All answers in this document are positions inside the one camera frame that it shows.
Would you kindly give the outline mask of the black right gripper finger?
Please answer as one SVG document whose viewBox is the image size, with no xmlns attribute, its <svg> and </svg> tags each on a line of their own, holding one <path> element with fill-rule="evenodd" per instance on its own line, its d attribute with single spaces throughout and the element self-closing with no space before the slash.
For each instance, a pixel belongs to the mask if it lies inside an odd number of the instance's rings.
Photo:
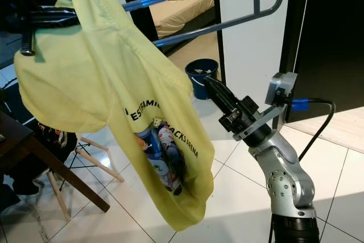
<svg viewBox="0 0 364 243">
<path fill-rule="evenodd" d="M 234 110 L 244 111 L 244 105 L 232 91 L 221 81 L 209 77 L 209 97 L 223 113 L 233 113 Z"/>
<path fill-rule="evenodd" d="M 214 77 L 205 77 L 203 79 L 208 97 L 222 111 L 224 117 L 229 121 L 234 121 L 237 118 L 237 98 L 229 88 Z"/>
</svg>

